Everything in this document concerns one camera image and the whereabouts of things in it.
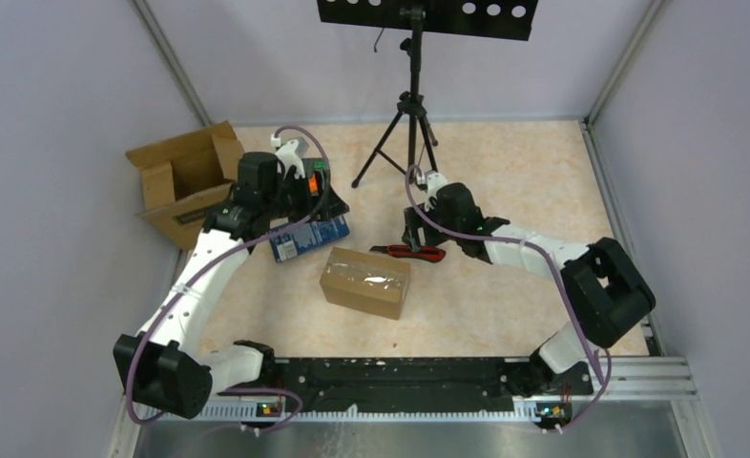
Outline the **red black utility knife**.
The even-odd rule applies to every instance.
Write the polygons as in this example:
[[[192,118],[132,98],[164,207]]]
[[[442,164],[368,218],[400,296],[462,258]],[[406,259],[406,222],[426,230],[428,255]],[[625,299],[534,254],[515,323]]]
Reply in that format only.
[[[441,248],[423,246],[413,251],[404,244],[373,245],[369,251],[385,254],[395,259],[422,260],[430,263],[441,262],[446,256],[446,251]]]

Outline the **blue blister pack item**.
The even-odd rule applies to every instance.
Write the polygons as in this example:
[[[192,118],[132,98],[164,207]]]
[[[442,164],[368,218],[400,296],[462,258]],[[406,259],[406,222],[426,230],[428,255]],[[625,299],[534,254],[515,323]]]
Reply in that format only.
[[[330,221],[306,223],[298,229],[273,237],[269,243],[275,262],[283,263],[349,235],[350,227],[345,216],[339,216]]]

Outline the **small cardboard box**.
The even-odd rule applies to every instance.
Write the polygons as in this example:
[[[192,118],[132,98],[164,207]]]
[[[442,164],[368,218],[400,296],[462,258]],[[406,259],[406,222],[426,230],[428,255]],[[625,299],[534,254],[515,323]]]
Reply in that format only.
[[[340,247],[331,249],[320,277],[332,304],[394,321],[401,318],[411,265]]]

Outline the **large cardboard box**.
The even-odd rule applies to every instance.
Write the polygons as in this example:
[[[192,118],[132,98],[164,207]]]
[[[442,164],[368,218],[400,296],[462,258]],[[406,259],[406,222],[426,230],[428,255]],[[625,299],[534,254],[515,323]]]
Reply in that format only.
[[[137,216],[182,250],[191,250],[213,205],[238,177],[244,148],[225,120],[129,150],[137,168],[144,211]]]

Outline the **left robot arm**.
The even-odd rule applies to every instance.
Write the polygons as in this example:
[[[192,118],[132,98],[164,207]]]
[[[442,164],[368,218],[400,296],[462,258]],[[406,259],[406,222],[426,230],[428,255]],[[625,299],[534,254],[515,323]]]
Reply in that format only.
[[[237,179],[211,207],[196,245],[163,304],[134,334],[121,335],[113,348],[133,421],[143,423],[134,405],[185,419],[196,417],[213,395],[237,385],[264,394],[275,385],[276,368],[260,343],[233,343],[198,356],[205,325],[235,272],[257,245],[275,237],[272,221],[286,219],[280,233],[348,212],[331,185],[327,156],[304,157],[281,147],[253,152],[238,163]]]

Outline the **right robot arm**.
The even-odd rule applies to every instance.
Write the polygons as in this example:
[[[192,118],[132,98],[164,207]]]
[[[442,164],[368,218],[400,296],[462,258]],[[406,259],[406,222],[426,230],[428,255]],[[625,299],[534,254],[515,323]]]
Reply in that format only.
[[[508,219],[487,217],[460,182],[427,188],[404,211],[403,241],[413,251],[451,241],[468,257],[517,267],[554,283],[568,322],[534,352],[532,385],[554,393],[587,360],[599,377],[599,351],[614,346],[656,306],[656,296],[616,240],[572,242],[542,236]]]

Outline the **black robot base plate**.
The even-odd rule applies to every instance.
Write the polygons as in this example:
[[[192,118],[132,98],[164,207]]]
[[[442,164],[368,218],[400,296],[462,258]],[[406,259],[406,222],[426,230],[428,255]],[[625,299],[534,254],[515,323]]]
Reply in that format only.
[[[526,358],[504,357],[277,359],[248,387],[291,391],[306,413],[509,412],[535,396],[594,393],[585,363],[548,375]]]

